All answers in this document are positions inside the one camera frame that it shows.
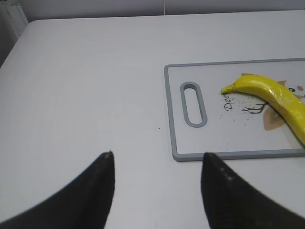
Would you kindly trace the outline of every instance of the printed illustration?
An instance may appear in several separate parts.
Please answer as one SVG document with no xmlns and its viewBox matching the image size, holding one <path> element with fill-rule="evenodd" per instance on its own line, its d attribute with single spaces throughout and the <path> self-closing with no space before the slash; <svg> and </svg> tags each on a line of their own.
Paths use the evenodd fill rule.
<svg viewBox="0 0 305 229">
<path fill-rule="evenodd" d="M 253 75 L 249 73 L 243 73 L 242 75 Z M 284 81 L 279 81 L 279 83 L 285 87 L 287 87 L 298 99 L 303 99 L 305 98 L 305 91 L 304 87 L 302 86 L 294 86 L 294 85 L 289 85 L 286 80 Z M 268 105 L 268 102 L 265 102 L 263 104 L 256 104 L 257 108 L 250 108 L 250 107 L 245 107 L 244 110 L 242 111 L 247 111 L 251 114 L 260 114 L 265 107 Z M 266 111 L 264 112 L 264 129 L 265 130 L 274 130 L 278 127 L 281 127 L 285 123 L 284 119 L 281 117 L 281 115 L 274 110 L 272 107 L 268 107 Z"/>
</svg>

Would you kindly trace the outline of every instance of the white table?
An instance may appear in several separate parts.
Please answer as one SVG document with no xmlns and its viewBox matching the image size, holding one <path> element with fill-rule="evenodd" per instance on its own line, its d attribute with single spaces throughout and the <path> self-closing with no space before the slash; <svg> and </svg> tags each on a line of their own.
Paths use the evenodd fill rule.
<svg viewBox="0 0 305 229">
<path fill-rule="evenodd" d="M 304 41 L 302 10 L 32 22 L 0 69 L 0 220 L 111 149 L 107 229 L 207 229 L 201 163 L 172 158 L 164 66 L 300 58 Z M 305 216 L 305 158 L 227 164 Z"/>
</svg>

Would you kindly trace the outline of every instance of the white cutting board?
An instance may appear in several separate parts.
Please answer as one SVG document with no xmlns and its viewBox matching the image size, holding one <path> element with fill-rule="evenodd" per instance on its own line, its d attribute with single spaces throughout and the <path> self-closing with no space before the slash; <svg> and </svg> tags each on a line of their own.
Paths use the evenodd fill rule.
<svg viewBox="0 0 305 229">
<path fill-rule="evenodd" d="M 221 88 L 250 73 L 284 84 L 305 103 L 304 59 L 167 65 L 164 73 L 176 160 L 201 160 L 204 152 L 224 159 L 305 155 L 287 124 L 269 105 L 263 106 L 263 100 L 248 94 L 220 94 Z M 184 119 L 180 86 L 185 82 L 201 89 L 207 116 L 202 127 L 192 127 Z"/>
</svg>

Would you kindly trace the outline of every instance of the banana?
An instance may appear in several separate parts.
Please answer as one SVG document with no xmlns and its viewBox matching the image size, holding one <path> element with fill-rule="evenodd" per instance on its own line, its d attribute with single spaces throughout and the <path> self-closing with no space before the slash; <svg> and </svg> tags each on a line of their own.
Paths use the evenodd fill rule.
<svg viewBox="0 0 305 229">
<path fill-rule="evenodd" d="M 305 145 L 305 104 L 286 87 L 260 75 L 243 75 L 235 83 L 224 87 L 221 94 L 242 92 L 266 100 L 278 111 Z"/>
</svg>

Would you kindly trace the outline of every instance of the white wall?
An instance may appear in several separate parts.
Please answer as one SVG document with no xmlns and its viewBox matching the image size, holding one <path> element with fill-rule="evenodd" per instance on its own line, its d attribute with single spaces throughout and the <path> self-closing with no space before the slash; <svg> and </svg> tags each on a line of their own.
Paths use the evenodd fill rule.
<svg viewBox="0 0 305 229">
<path fill-rule="evenodd" d="M 19 0 L 29 21 L 163 14 L 163 0 Z"/>
<path fill-rule="evenodd" d="M 165 0 L 166 14 L 303 10 L 305 0 Z M 29 21 L 162 15 L 163 0 L 20 0 Z"/>
</svg>

